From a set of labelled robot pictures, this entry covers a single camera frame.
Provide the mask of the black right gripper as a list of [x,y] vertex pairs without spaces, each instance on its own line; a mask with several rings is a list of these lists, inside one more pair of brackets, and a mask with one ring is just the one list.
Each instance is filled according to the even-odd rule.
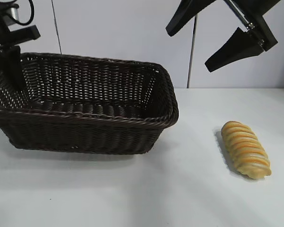
[[228,41],[205,62],[210,72],[235,61],[258,56],[277,44],[263,18],[278,3],[277,0],[226,0],[225,3],[247,31],[238,27]]

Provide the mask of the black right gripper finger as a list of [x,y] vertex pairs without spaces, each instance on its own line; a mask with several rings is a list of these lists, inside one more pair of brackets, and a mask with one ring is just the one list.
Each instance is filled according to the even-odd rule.
[[200,11],[212,4],[214,0],[182,0],[166,26],[169,36],[174,36]]

